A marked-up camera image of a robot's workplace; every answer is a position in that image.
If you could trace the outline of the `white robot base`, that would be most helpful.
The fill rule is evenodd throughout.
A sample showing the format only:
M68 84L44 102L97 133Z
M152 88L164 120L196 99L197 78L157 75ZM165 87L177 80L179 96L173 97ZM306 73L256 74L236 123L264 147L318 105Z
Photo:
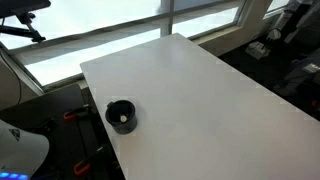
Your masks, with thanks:
M45 136L0 120L0 180L31 180L49 147Z

